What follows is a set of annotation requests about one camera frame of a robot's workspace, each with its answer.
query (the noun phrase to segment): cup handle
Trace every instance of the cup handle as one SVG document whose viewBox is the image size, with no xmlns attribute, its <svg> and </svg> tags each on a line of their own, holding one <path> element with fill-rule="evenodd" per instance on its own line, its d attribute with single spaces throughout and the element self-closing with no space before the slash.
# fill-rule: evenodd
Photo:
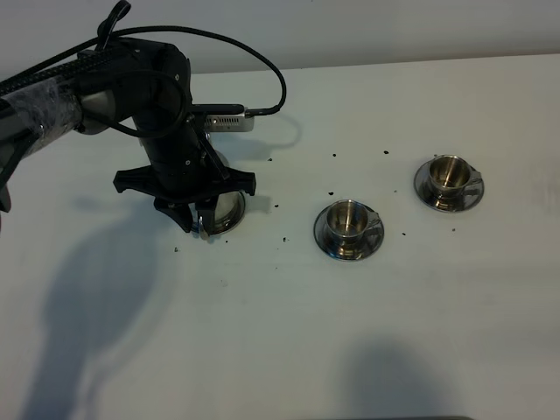
<svg viewBox="0 0 560 420">
<path fill-rule="evenodd" d="M 379 214 L 377 212 L 371 211 L 369 212 L 368 216 L 368 221 L 367 221 L 367 227 L 366 227 L 366 235 L 373 235 L 376 233 L 376 231 L 374 230 L 374 228 L 379 225 L 382 220 L 379 217 Z"/>
<path fill-rule="evenodd" d="M 476 195 L 477 192 L 473 192 L 469 190 L 472 190 L 474 187 L 478 186 L 479 184 L 482 183 L 482 175 L 480 174 L 480 172 L 472 170 L 471 172 L 471 179 L 469 179 L 469 182 L 467 185 L 465 185 L 465 195 Z"/>
</svg>

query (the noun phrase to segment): black cable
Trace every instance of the black cable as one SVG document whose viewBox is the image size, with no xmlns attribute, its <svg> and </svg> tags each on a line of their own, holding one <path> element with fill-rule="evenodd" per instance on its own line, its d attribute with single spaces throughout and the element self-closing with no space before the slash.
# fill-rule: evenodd
<svg viewBox="0 0 560 420">
<path fill-rule="evenodd" d="M 154 79 L 160 79 L 161 81 L 165 81 L 173 85 L 173 87 L 177 90 L 179 94 L 180 104 L 179 104 L 179 112 L 175 117 L 175 121 L 173 124 L 167 126 L 164 129 L 159 131 L 141 131 L 137 129 L 130 129 L 129 127 L 120 124 L 119 122 L 115 122 L 110 118 L 107 118 L 105 115 L 97 114 L 93 111 L 89 111 L 87 109 L 83 109 L 83 114 L 87 118 L 91 118 L 92 120 L 97 121 L 98 123 L 107 125 L 111 129 L 115 129 L 120 131 L 124 134 L 128 134 L 129 136 L 138 137 L 138 138 L 158 138 L 158 137 L 165 137 L 175 130 L 177 130 L 181 124 L 185 122 L 186 115 L 188 114 L 188 100 L 186 98 L 186 93 L 183 87 L 175 80 L 175 78 L 171 77 L 169 74 L 157 72 L 155 70 L 132 70 L 129 72 L 122 72 L 117 73 L 112 76 L 113 79 L 125 79 L 128 77 L 140 77 L 140 76 L 149 76 Z"/>
<path fill-rule="evenodd" d="M 137 28 L 128 28 L 128 29 L 121 29 L 120 31 L 114 31 L 111 35 L 111 39 L 118 38 L 121 36 L 134 35 L 138 33 L 149 33 L 149 32 L 183 32 L 183 33 L 190 33 L 192 35 L 197 35 L 199 37 L 217 39 L 219 41 L 231 44 L 232 46 L 237 46 L 238 48 L 241 48 L 243 51 L 246 51 L 247 53 L 259 59 L 262 63 L 267 65 L 270 68 L 270 70 L 272 70 L 275 73 L 275 75 L 278 77 L 278 80 L 280 81 L 280 85 L 282 86 L 282 96 L 280 98 L 280 102 L 277 105 L 270 108 L 248 109 L 246 111 L 247 116 L 269 116 L 275 114 L 280 110 L 280 108 L 286 102 L 286 89 L 287 89 L 286 81 L 284 80 L 284 77 L 282 76 L 282 73 L 280 73 L 278 67 L 276 67 L 269 59 L 261 55 L 259 52 L 255 51 L 250 46 L 245 45 L 242 42 L 237 41 L 233 38 L 229 38 L 224 35 L 220 35 L 209 31 L 202 31 L 201 29 L 188 28 L 186 26 L 141 26 Z M 73 48 L 70 48 L 69 50 L 61 52 L 60 54 L 57 54 L 54 57 L 47 59 L 42 63 L 37 64 L 36 66 L 30 67 L 27 70 L 19 74 L 16 74 L 13 77 L 10 77 L 5 82 L 14 81 L 19 77 L 27 76 L 29 74 L 34 74 L 38 71 L 41 71 L 49 66 L 52 66 L 53 64 L 58 63 L 59 61 L 67 59 L 68 57 L 77 54 L 80 51 L 85 50 L 86 48 L 89 48 L 90 46 L 96 45 L 98 40 L 99 37 L 92 38 L 86 42 L 82 42 L 81 44 Z"/>
<path fill-rule="evenodd" d="M 47 68 L 38 73 L 32 73 L 17 77 L 15 80 L 12 78 L 0 83 L 0 96 L 5 96 L 11 92 L 15 92 L 21 88 L 26 88 L 40 81 L 51 79 L 52 77 L 60 76 L 69 79 L 75 75 L 84 73 L 88 70 L 94 69 L 102 64 L 114 60 L 116 57 L 124 55 L 127 50 L 121 48 L 113 48 L 111 50 L 104 50 L 97 54 L 88 55 L 69 63 L 60 64 L 55 67 Z"/>
<path fill-rule="evenodd" d="M 111 33 L 115 29 L 116 23 L 124 18 L 130 11 L 132 6 L 126 0 L 119 0 L 113 10 L 108 14 L 108 17 L 101 22 L 97 28 L 97 37 L 99 43 L 95 46 L 96 51 L 103 51 L 111 38 Z"/>
</svg>

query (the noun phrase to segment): metal saucer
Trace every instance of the metal saucer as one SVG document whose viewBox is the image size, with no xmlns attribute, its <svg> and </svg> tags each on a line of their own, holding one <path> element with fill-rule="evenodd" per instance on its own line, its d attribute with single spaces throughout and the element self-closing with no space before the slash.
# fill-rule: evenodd
<svg viewBox="0 0 560 420">
<path fill-rule="evenodd" d="M 453 197 L 435 194 L 430 188 L 430 165 L 432 162 L 433 160 L 420 166 L 414 177 L 416 194 L 426 206 L 440 212 L 457 213 L 469 210 L 479 204 L 484 195 L 484 181 L 482 179 L 478 184 L 469 186 L 461 194 Z"/>
<path fill-rule="evenodd" d="M 361 203 L 357 204 L 364 206 L 368 212 L 379 217 L 370 207 Z M 385 235 L 385 229 L 381 219 L 379 219 L 379 221 L 372 227 L 368 227 L 364 232 L 364 235 L 359 240 L 341 240 L 340 238 L 332 235 L 327 225 L 327 213 L 332 206 L 334 205 L 330 205 L 321 211 L 321 213 L 317 216 L 313 227 L 315 242 L 321 250 L 323 250 L 323 252 L 338 260 L 356 261 L 363 260 L 364 258 L 371 256 L 377 249 L 379 249 Z"/>
</svg>

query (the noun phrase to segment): table surface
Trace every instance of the table surface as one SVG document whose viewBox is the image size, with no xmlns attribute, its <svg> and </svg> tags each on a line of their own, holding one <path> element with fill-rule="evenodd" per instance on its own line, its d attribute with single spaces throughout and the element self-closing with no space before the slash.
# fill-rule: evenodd
<svg viewBox="0 0 560 420">
<path fill-rule="evenodd" d="M 282 113 L 213 137 L 257 195 L 211 243 L 116 193 L 115 172 L 147 162 L 133 138 L 72 133 L 20 165 L 0 237 L 0 418 L 557 418 L 560 56 L 284 73 Z M 279 95 L 270 72 L 194 75 L 192 91 Z M 434 154 L 481 171 L 478 206 L 418 200 Z M 343 198 L 385 225 L 367 260 L 313 240 Z"/>
</svg>

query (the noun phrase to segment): espresso cup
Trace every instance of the espresso cup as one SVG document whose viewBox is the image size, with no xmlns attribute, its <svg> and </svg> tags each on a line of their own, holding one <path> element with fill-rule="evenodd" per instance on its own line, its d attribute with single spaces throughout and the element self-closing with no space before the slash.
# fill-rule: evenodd
<svg viewBox="0 0 560 420">
<path fill-rule="evenodd" d="M 465 194 L 466 190 L 482 182 L 475 171 L 462 158 L 441 155 L 430 162 L 429 188 L 439 199 L 449 199 Z"/>
<path fill-rule="evenodd" d="M 326 212 L 328 233 L 340 244 L 359 241 L 380 222 L 379 214 L 352 199 L 337 201 Z"/>
</svg>

